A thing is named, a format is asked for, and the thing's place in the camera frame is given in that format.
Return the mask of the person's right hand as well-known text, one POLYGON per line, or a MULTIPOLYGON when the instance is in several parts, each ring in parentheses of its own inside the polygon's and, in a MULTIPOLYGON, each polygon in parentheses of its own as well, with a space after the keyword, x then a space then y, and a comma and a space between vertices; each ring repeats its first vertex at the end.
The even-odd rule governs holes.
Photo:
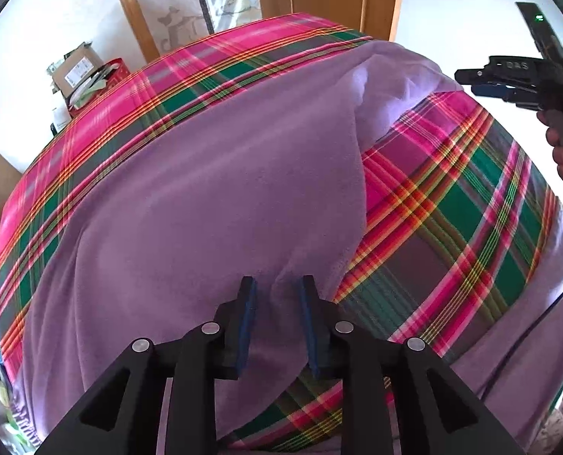
POLYGON ((557 173, 563 180, 563 143, 560 138, 560 132, 551 125, 544 111, 538 111, 536 117, 547 128, 547 143, 553 147, 552 158, 556 165, 557 173))

